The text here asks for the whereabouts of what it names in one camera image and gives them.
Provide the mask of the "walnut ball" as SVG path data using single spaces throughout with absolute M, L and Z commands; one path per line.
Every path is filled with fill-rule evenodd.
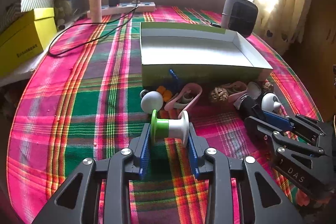
M 217 86 L 212 91 L 210 91 L 209 98 L 212 103 L 223 103 L 228 100 L 228 96 L 229 94 L 226 88 Z
M 268 93 L 273 93 L 274 92 L 274 86 L 269 81 L 265 81 L 262 85 L 262 88 L 265 92 L 268 92 Z

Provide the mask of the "walnut ball right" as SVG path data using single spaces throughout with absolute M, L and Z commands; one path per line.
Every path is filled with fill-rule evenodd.
M 268 92 L 268 93 L 273 93 L 274 92 L 274 86 L 269 81 L 265 81 L 262 85 L 262 88 L 265 92 Z

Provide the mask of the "green white spool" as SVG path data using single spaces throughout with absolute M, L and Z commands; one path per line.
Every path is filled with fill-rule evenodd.
M 161 119 L 157 117 L 157 110 L 153 110 L 150 122 L 151 144 L 165 138 L 180 139 L 182 147 L 187 147 L 189 139 L 189 115 L 186 110 L 181 113 L 180 119 Z

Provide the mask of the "white ball keychain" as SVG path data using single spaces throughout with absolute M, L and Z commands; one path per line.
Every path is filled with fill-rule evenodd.
M 153 110 L 159 111 L 163 106 L 163 97 L 157 91 L 142 90 L 139 94 L 141 97 L 141 109 L 147 114 L 151 114 Z

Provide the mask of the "pink clip holder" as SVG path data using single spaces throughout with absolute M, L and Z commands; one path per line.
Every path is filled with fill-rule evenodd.
M 196 105 L 202 91 L 203 89 L 200 85 L 188 83 L 182 88 L 180 93 L 175 94 L 173 98 L 165 104 L 164 110 L 169 113 L 175 110 L 175 112 L 178 113 L 177 118 L 179 119 L 182 117 L 184 110 L 191 110 Z

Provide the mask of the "yellow shoe box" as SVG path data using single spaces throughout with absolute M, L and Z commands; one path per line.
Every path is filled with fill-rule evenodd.
M 56 35 L 53 8 L 26 12 L 1 33 L 1 77 L 42 53 Z

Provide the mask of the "green white cardboard box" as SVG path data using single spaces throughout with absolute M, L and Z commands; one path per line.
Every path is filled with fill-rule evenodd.
M 143 86 L 265 81 L 273 68 L 239 33 L 200 24 L 142 22 Z

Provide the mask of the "pink white spoon toy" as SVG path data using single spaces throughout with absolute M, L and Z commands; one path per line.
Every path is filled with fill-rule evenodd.
M 228 92 L 229 103 L 234 103 L 246 94 L 255 100 L 261 95 L 261 88 L 255 82 L 245 84 L 241 81 L 236 81 L 232 84 L 222 85 L 222 87 Z

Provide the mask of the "white panda toy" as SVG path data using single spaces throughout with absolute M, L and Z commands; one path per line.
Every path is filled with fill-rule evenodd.
M 278 113 L 282 104 L 276 94 L 266 93 L 261 101 L 261 109 L 272 113 Z

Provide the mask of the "white power strip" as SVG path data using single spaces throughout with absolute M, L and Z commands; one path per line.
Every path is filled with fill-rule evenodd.
M 125 14 L 135 8 L 134 3 L 120 3 L 118 6 L 110 7 L 108 5 L 101 7 L 102 16 Z M 141 2 L 138 4 L 135 12 L 154 12 L 156 5 L 154 2 Z

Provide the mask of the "plaid pink green cloth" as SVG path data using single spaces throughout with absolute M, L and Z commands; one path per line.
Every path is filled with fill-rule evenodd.
M 135 14 L 105 40 L 59 58 L 46 56 L 23 92 L 11 127 L 6 177 L 9 199 L 24 223 L 31 223 L 65 178 L 86 157 L 101 160 L 127 147 L 147 122 L 140 107 L 141 22 L 219 23 L 221 12 L 157 7 Z M 281 114 L 322 120 L 318 108 L 288 64 L 266 43 L 249 42 L 273 67 L 268 81 L 283 107 Z M 217 109 L 201 99 L 189 113 L 198 135 L 229 157 L 252 155 L 289 200 L 297 189 L 270 168 L 267 150 L 255 147 L 235 108 Z M 133 223 L 204 223 L 208 182 L 194 179 L 181 142 L 157 147 L 163 160 L 144 181 L 130 182 Z

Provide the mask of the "black rectangular device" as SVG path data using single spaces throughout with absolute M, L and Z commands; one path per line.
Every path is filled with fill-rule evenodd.
M 249 95 L 244 94 L 234 102 L 234 107 L 242 120 L 248 117 L 255 117 L 259 120 L 266 121 L 264 112 L 260 105 Z

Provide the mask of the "striped green white box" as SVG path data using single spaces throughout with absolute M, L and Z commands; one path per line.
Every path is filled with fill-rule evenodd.
M 1 15 L 1 32 L 25 13 L 39 8 L 53 8 L 54 0 L 18 0 L 9 5 Z

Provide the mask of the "small grey fan heater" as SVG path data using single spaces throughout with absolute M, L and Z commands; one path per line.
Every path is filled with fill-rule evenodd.
M 238 32 L 247 38 L 252 34 L 258 16 L 258 7 L 249 0 L 226 0 L 221 28 Z

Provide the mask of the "walnut ball left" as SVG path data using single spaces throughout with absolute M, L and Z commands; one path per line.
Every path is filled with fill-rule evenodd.
M 210 91 L 209 98 L 212 103 L 223 103 L 228 100 L 228 96 L 229 94 L 226 88 L 217 86 L 212 91 Z

